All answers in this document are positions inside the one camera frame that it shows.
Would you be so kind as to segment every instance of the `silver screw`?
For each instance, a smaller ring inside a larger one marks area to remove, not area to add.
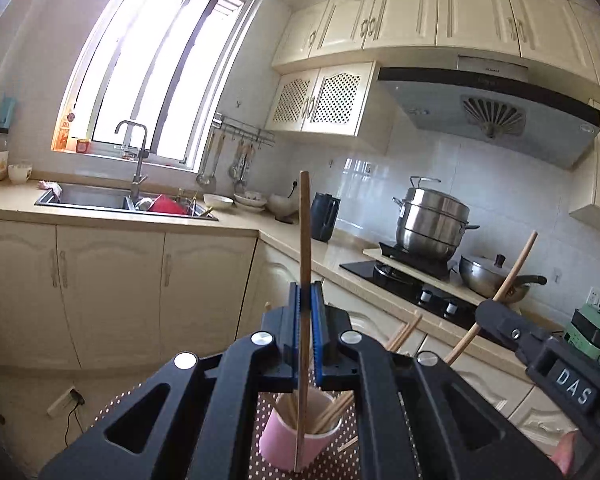
[[[420,352],[417,359],[422,366],[435,366],[440,360],[437,355],[435,355],[433,352],[429,352],[428,350]]]
[[[273,336],[269,332],[256,332],[251,336],[251,342],[258,346],[266,346],[272,341]]]
[[[362,336],[360,335],[360,332],[347,330],[340,335],[340,340],[348,345],[355,345],[362,341]]]
[[[190,354],[189,352],[183,352],[173,358],[173,364],[175,364],[180,370],[189,370],[189,368],[193,368],[197,362],[198,359],[196,356]]]

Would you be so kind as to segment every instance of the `beige countertop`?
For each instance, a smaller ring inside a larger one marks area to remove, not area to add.
[[[259,238],[282,251],[291,258],[300,258],[298,225],[283,224],[268,214],[246,212],[214,212],[218,221],[203,221],[187,218],[149,216],[125,212],[103,212],[36,206],[35,201],[43,194],[36,182],[13,186],[0,182],[0,220],[35,222],[83,227],[100,227],[138,231],[173,232],[183,234],[208,234],[221,236],[244,236]],[[312,240],[312,269],[317,274],[343,287],[372,305],[409,322],[414,314],[422,312],[424,317],[418,328],[448,345],[454,346],[465,330],[441,319],[416,305],[375,286],[342,269],[340,264],[369,260],[362,251],[370,247],[355,238],[334,236],[327,243]],[[525,367],[513,352],[477,337],[466,352],[506,373],[530,382]]]

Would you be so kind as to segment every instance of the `window pane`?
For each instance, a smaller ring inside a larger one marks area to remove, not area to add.
[[[116,67],[100,107],[94,140],[121,144],[126,126],[115,135],[116,125],[131,117],[136,97],[162,38],[173,21],[183,0],[147,0],[136,22],[129,30]],[[149,130],[147,146],[151,143],[153,129]],[[135,128],[132,145],[140,146],[142,133]]]
[[[157,154],[184,159],[193,121],[218,57],[246,0],[219,0],[184,65],[162,128]]]
[[[138,122],[154,132],[171,77],[209,0],[191,0],[180,12],[155,62],[142,98]]]
[[[93,104],[98,95],[100,83],[105,76],[107,66],[111,57],[116,51],[118,41],[124,35],[129,23],[138,12],[145,0],[123,0],[116,11],[113,19],[109,22],[107,30],[98,43],[96,50],[91,58],[89,67],[75,105],[75,121],[72,125],[72,132],[86,132],[93,110]]]

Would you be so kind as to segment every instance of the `floor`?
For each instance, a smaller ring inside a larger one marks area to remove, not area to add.
[[[35,478],[51,457],[63,450],[64,432],[71,407],[50,418],[46,409],[72,385],[85,404],[77,410],[78,420],[88,428],[111,399],[143,382],[155,372],[144,368],[127,373],[44,372],[0,370],[0,438],[16,464]],[[72,415],[67,442],[80,435]]]

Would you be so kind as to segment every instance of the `kitchen sink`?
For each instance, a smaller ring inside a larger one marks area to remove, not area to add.
[[[182,218],[184,215],[170,213],[154,213],[141,211],[134,207],[128,189],[117,189],[113,187],[82,186],[81,184],[60,184],[62,193],[60,199],[50,189],[47,190],[35,205],[46,205],[56,207],[70,207],[74,209],[87,209],[95,211],[125,211],[149,216],[171,216]],[[158,194],[140,193],[140,198],[157,198]],[[196,203],[195,210],[187,215],[188,218],[200,220],[218,221],[212,215],[201,217],[205,207]]]

